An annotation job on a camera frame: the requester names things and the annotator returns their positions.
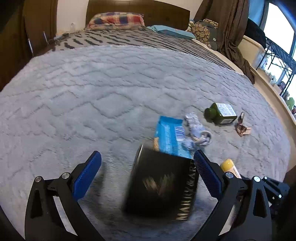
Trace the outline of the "black Marikeard box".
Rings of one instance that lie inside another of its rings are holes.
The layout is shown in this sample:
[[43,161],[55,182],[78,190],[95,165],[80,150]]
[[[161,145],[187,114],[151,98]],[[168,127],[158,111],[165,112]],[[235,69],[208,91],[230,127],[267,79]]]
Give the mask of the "black Marikeard box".
[[141,219],[189,219],[199,173],[192,159],[138,148],[123,202],[123,214]]

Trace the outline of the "small yellow tube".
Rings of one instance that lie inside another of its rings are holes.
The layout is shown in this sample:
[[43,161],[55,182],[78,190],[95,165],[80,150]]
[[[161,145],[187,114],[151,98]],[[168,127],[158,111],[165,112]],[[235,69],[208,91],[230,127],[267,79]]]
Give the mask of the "small yellow tube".
[[231,172],[237,178],[242,178],[236,166],[234,165],[234,162],[231,159],[226,159],[224,162],[221,163],[220,167],[225,173]]

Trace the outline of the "rose gold hair clip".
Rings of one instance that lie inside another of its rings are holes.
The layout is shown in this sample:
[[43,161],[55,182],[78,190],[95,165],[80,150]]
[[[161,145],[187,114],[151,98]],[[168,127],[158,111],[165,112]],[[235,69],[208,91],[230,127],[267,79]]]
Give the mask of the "rose gold hair clip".
[[243,124],[243,120],[245,117],[245,113],[242,112],[239,117],[238,117],[238,122],[235,126],[236,132],[238,133],[239,136],[246,136],[246,135],[250,135],[252,128],[251,127],[247,127]]

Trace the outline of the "green frog plush toy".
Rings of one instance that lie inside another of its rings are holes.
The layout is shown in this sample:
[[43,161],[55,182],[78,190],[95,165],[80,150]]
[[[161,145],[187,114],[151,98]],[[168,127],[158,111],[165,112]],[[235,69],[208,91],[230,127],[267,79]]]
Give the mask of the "green frog plush toy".
[[287,99],[285,102],[286,102],[286,104],[287,104],[289,110],[293,110],[294,105],[295,105],[295,100],[293,99],[293,97],[290,97],[290,98]]

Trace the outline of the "small green labelled bottle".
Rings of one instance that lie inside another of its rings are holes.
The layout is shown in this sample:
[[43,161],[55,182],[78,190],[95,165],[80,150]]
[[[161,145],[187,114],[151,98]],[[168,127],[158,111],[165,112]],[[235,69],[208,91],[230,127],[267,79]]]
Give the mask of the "small green labelled bottle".
[[214,102],[204,111],[204,117],[216,125],[229,124],[237,119],[237,114],[231,104]]

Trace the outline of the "grey textured plush blanket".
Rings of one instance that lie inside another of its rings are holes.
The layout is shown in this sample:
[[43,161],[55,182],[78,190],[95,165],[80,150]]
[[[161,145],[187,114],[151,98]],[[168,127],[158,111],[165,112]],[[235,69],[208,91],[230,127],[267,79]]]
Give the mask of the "grey textured plush blanket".
[[[237,119],[216,125],[212,103],[231,104]],[[194,112],[212,135],[206,156],[232,159],[246,177],[284,180],[290,160],[285,130],[245,76],[193,55],[135,46],[90,46],[33,58],[1,91],[1,207],[24,233],[34,178],[58,178],[93,151],[102,167],[83,211],[106,240],[189,240],[216,200],[199,182],[185,222],[126,218],[121,206],[138,147],[153,139],[159,117]],[[243,124],[250,135],[239,136]]]

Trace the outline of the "blue snack wrapper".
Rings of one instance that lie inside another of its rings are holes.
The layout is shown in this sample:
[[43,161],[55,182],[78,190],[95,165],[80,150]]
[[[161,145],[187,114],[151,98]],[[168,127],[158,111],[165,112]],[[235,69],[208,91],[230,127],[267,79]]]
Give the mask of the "blue snack wrapper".
[[154,135],[154,147],[169,155],[191,159],[190,151],[184,146],[183,120],[160,116]]

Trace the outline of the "white storage box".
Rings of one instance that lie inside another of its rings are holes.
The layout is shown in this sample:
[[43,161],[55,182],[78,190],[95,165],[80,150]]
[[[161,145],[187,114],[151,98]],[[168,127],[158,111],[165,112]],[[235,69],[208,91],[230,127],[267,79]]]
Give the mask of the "white storage box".
[[240,50],[243,58],[246,59],[254,69],[257,68],[265,53],[265,49],[262,45],[245,35],[238,45],[238,49]]

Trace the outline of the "black clothes pile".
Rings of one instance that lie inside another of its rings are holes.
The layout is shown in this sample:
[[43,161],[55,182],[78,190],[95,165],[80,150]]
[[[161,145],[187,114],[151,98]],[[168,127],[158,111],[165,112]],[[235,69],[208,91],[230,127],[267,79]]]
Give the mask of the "black clothes pile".
[[265,33],[253,20],[248,19],[244,35],[258,42],[264,49],[266,48]]

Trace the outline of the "brown patterned cushion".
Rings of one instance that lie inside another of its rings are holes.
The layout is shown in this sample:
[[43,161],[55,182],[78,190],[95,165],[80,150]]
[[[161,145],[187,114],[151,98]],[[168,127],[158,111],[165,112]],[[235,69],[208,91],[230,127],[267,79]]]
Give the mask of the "brown patterned cushion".
[[189,30],[198,41],[217,51],[217,22],[209,19],[198,20],[197,22],[189,21]]

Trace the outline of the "brown curtain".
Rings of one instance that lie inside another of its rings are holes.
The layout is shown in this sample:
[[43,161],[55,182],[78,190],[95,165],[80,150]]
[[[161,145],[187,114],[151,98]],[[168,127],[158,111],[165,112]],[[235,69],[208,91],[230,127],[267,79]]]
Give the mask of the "brown curtain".
[[233,62],[254,84],[251,66],[238,48],[246,30],[248,14],[248,0],[203,0],[194,20],[209,19],[218,23],[218,52]]

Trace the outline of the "dark wooden wardrobe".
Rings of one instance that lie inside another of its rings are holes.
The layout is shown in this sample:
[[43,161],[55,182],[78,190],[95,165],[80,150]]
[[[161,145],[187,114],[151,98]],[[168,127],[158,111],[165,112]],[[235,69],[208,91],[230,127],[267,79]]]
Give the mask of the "dark wooden wardrobe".
[[57,1],[1,1],[1,89],[57,31]]

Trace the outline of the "light blue pillow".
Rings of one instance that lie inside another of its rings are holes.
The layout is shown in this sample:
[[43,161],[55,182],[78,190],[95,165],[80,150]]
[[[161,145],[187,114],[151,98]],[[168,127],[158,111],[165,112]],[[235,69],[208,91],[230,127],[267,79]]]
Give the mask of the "light blue pillow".
[[148,26],[147,28],[156,33],[161,33],[161,34],[165,34],[165,35],[169,35],[177,38],[189,39],[189,40],[196,39],[193,33],[164,26],[164,25],[152,25],[152,26]]

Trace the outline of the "black white striped bedspread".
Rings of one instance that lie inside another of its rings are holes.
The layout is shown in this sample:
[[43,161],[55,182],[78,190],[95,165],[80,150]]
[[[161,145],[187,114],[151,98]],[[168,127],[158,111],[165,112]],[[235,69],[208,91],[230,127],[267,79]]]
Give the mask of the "black white striped bedspread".
[[79,31],[71,33],[67,38],[57,42],[52,50],[59,51],[101,45],[131,45],[178,51],[205,59],[227,69],[235,69],[231,63],[227,63],[223,59],[223,56],[218,56],[218,54],[193,40],[156,33],[150,29]]

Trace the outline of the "dark wooden headboard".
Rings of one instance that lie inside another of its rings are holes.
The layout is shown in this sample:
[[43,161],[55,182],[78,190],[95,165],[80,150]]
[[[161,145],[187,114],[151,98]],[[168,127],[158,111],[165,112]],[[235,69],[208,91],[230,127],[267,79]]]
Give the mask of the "dark wooden headboard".
[[189,10],[161,1],[89,1],[85,23],[107,12],[143,14],[146,26],[165,25],[179,30],[186,30],[190,19]]

